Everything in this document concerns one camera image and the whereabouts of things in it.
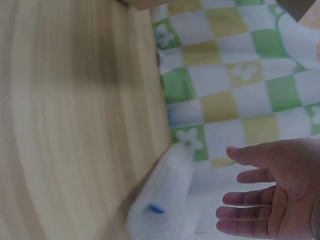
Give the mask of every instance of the green square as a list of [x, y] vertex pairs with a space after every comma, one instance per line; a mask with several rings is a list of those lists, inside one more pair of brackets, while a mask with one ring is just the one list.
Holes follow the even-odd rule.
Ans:
[[265, 0], [235, 0], [237, 6], [264, 5]]
[[164, 96], [167, 104], [190, 101], [196, 98], [196, 92], [185, 67], [176, 68], [161, 76]]
[[311, 118], [311, 134], [320, 134], [320, 102], [305, 107]]
[[294, 76], [284, 76], [266, 81], [266, 87], [274, 112], [301, 107]]
[[169, 18], [153, 24], [157, 47], [161, 50], [181, 47], [181, 41], [172, 27]]
[[289, 59], [278, 30], [264, 29], [251, 32], [257, 53], [264, 59]]
[[[188, 135], [191, 129], [197, 130], [197, 137], [196, 139], [199, 140], [203, 144], [203, 148], [196, 150], [194, 153], [194, 160], [196, 162], [200, 161], [206, 161], [208, 160], [208, 148], [206, 143], [206, 137], [204, 132], [204, 126], [203, 125], [195, 125], [195, 126], [188, 126], [188, 127], [181, 127], [181, 128], [173, 128], [171, 129], [171, 138], [174, 143], [179, 142], [179, 139], [177, 137], [177, 132], [183, 131], [183, 135]], [[187, 146], [192, 145], [192, 141], [184, 142]]]

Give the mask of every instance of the finger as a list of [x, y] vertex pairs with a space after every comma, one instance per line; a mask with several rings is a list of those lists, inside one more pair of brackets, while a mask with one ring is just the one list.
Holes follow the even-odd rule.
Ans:
[[220, 220], [216, 228], [225, 234], [255, 239], [270, 239], [268, 220], [236, 221]]
[[273, 203], [275, 186], [263, 190], [248, 192], [229, 192], [223, 197], [225, 205], [232, 206], [265, 206]]
[[221, 206], [216, 210], [216, 217], [220, 220], [267, 220], [270, 218], [271, 212], [271, 205], [247, 208]]
[[269, 222], [272, 224], [270, 226], [269, 235], [272, 239], [279, 239], [279, 230], [287, 212], [288, 202], [287, 192], [280, 186], [277, 186], [275, 188], [275, 195], [272, 203], [272, 207], [275, 211], [271, 213], [269, 218]]
[[228, 147], [226, 153], [238, 164], [269, 169], [273, 160], [285, 149], [288, 143], [290, 140], [267, 142], [244, 148]]
[[258, 168], [254, 170], [241, 172], [236, 178], [238, 183], [241, 184], [256, 184], [256, 183], [273, 183], [275, 182], [274, 176], [269, 169]]

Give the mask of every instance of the wood grain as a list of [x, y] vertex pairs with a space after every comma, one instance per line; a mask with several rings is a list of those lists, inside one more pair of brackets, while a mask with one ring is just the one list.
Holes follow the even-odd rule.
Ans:
[[170, 144], [149, 12], [0, 1], [0, 240], [126, 240]]

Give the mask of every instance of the white flower print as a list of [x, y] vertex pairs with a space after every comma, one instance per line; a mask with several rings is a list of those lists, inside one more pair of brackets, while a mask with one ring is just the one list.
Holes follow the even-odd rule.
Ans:
[[192, 151], [200, 150], [204, 147], [203, 143], [198, 140], [198, 130], [195, 128], [190, 129], [188, 132], [180, 130], [175, 135], [182, 144]]
[[320, 124], [320, 106], [314, 106], [311, 110], [315, 114], [314, 117], [312, 118], [312, 121], [315, 124]]
[[232, 74], [234, 76], [241, 76], [245, 81], [250, 81], [258, 70], [259, 67], [257, 65], [244, 66], [242, 64], [238, 64], [232, 69]]
[[157, 44], [165, 48], [169, 45], [170, 41], [175, 39], [175, 35], [168, 31], [165, 24], [161, 24], [155, 29], [155, 38]]

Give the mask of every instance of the palm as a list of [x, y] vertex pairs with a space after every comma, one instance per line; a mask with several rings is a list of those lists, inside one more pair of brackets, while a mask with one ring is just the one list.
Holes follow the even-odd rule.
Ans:
[[304, 140], [311, 149], [300, 141], [289, 141], [285, 147], [279, 147], [279, 143], [265, 143], [236, 150], [236, 154], [228, 152], [238, 163], [258, 167], [240, 173], [239, 183], [276, 182], [276, 185], [258, 191], [227, 193], [223, 202], [242, 208], [220, 207], [217, 210], [220, 231], [258, 239], [314, 238], [311, 216], [318, 197], [315, 193], [319, 192], [315, 183], [320, 179], [320, 165], [315, 159], [320, 158], [320, 141]]

